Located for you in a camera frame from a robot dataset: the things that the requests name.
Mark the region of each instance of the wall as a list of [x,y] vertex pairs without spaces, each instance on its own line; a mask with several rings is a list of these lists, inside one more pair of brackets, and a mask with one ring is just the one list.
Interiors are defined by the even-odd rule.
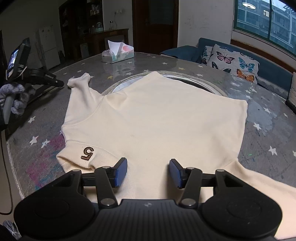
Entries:
[[122,9],[115,17],[117,29],[128,28],[128,42],[133,46],[132,0],[103,0],[104,29],[108,30],[110,21],[114,21],[114,12]]
[[196,46],[199,38],[230,43],[234,0],[179,0],[178,46]]
[[64,51],[59,25],[59,4],[65,0],[15,0],[0,14],[0,29],[6,58],[27,37],[31,37],[32,51],[40,66],[32,40],[35,31],[43,26],[53,25],[57,50]]
[[284,53],[283,50],[279,50],[278,48],[271,46],[270,43],[265,43],[263,40],[258,40],[255,37],[251,37],[237,31],[232,32],[232,38],[242,43],[251,45],[255,48],[261,49],[296,69],[295,58],[291,57],[289,54]]

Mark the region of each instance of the sofa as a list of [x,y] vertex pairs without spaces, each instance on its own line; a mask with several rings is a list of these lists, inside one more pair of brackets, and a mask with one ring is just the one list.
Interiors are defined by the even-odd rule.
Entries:
[[196,63],[201,63],[201,56],[205,46],[214,46],[218,44],[221,47],[229,47],[234,51],[243,53],[255,60],[260,64],[258,70],[258,84],[264,88],[278,94],[279,96],[287,99],[291,87],[293,74],[279,65],[267,60],[264,57],[256,55],[250,51],[244,50],[234,45],[225,44],[211,39],[200,38],[197,47],[182,46],[174,49],[163,51],[161,54],[171,57],[184,59]]

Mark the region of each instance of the embroidered number 5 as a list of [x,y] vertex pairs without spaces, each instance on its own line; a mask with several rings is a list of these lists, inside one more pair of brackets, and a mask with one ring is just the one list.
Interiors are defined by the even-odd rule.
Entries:
[[93,154],[92,151],[94,151],[94,149],[92,147],[86,147],[83,150],[83,153],[86,156],[81,156],[81,159],[88,161],[91,158],[92,154]]

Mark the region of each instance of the white refrigerator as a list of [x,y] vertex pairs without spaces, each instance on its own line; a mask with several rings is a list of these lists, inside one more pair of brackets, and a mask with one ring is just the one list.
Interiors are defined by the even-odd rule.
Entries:
[[60,64],[53,26],[43,27],[36,32],[38,57],[47,70]]

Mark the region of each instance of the orange butterfly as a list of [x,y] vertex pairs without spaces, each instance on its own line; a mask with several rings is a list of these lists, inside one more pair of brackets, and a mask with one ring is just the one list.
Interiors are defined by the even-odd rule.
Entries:
[[237,69],[237,76],[241,77],[241,78],[243,78],[243,79],[245,79],[247,81],[254,82],[254,75],[243,74],[240,69]]

